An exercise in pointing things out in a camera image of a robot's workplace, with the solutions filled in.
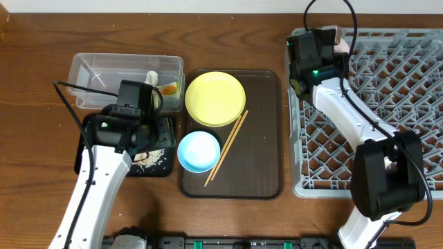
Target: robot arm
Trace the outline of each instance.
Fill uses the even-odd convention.
[[[117,104],[108,105],[83,124],[94,159],[92,184],[80,205],[91,166],[89,152],[84,149],[77,184],[49,248],[65,248],[69,240],[69,248],[101,248],[114,199],[135,155],[176,145],[170,118],[157,115],[162,104],[157,109],[152,105],[152,91],[149,84],[123,80]],[[132,248],[146,248],[145,239],[130,234],[116,241],[114,248],[126,243]]]
[[[344,81],[345,88],[349,89],[347,80]],[[359,105],[366,114],[374,118],[374,120],[377,119],[377,116],[353,91],[349,91],[348,94],[354,100],[354,103]],[[363,144],[367,140],[380,141],[386,139],[383,134],[374,130],[371,124],[343,97],[338,77],[324,80],[322,84],[314,87],[313,103],[319,111],[322,111],[337,126],[337,129],[350,143],[354,151],[356,151],[358,145]],[[397,131],[394,127],[391,127],[389,124],[380,124],[380,126],[382,125],[386,131],[394,136],[394,132]],[[384,221],[396,219],[400,214],[400,212],[392,212],[383,215],[379,220],[372,221],[370,218],[363,216],[357,207],[354,207],[346,224],[338,231],[338,237],[341,240],[342,246],[344,249],[365,248],[382,227]]]
[[[289,82],[297,97],[322,111],[337,126],[355,151],[351,194],[356,204],[346,224],[338,231],[340,247],[364,249],[382,229],[383,222],[396,219],[412,204],[424,198],[418,177],[413,174],[404,155],[396,153],[392,141],[385,137],[344,98],[340,77],[347,71],[347,53],[335,53],[340,42],[340,28],[328,26],[296,33],[287,38]],[[399,134],[381,121],[343,80],[347,94],[367,116],[379,122],[393,139],[412,151],[422,165],[421,142],[413,132]],[[397,161],[398,172],[387,174],[386,166]]]
[[[96,169],[93,185],[89,190],[77,224],[75,225],[70,248],[101,247],[103,234],[105,233],[106,224],[111,214],[117,191],[132,164],[132,159],[126,151],[120,154],[116,153],[113,147],[100,145],[94,145],[92,151]],[[75,211],[85,189],[88,175],[89,157],[88,151],[84,150],[77,184],[75,185],[62,224],[53,242],[49,246],[50,249],[60,249],[64,247],[66,235],[68,234]]]

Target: blue bowl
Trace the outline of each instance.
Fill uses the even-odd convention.
[[[177,157],[186,170],[193,173],[207,172],[220,158],[220,144],[213,135],[195,131],[181,140]]]

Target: gray dish rack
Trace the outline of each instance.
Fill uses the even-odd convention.
[[[343,29],[349,44],[353,31]],[[382,120],[419,134],[426,180],[443,199],[443,30],[360,28],[357,35],[350,86]],[[296,97],[285,60],[292,190],[300,198],[351,198],[354,152],[331,120]]]

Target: white wall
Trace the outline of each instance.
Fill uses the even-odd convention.
[[[310,0],[0,0],[9,12],[300,13]],[[443,14],[443,0],[350,0],[357,13]],[[341,0],[310,12],[347,13]]]

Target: small black tray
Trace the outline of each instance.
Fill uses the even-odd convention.
[[[199,69],[187,83],[211,71],[229,73],[240,81],[246,92],[244,110],[249,113],[214,180],[204,187],[210,171],[195,174],[180,166],[179,188],[194,198],[273,199],[283,189],[280,81],[270,71]],[[186,115],[183,123],[184,134],[207,131],[223,147],[235,122],[206,127]]]
[[[90,113],[86,115],[83,119],[83,126],[84,124],[88,123],[94,117],[94,115],[97,115],[98,113]],[[172,126],[174,127],[175,132],[175,121],[173,117],[170,117],[172,120]],[[78,147],[77,147],[77,155],[75,156],[75,163],[74,163],[74,171],[76,174],[80,172],[80,167],[82,164],[82,152],[84,149],[83,145],[83,138],[80,134],[80,138],[78,140]],[[136,165],[135,163],[132,163],[131,168],[129,169],[129,172],[126,174],[126,176],[135,176],[135,177],[165,177],[168,176],[172,171],[172,166],[174,164],[175,159],[175,147],[167,148],[165,149],[164,154],[161,156],[161,160],[159,160],[159,163],[152,165],[150,167],[141,167]]]

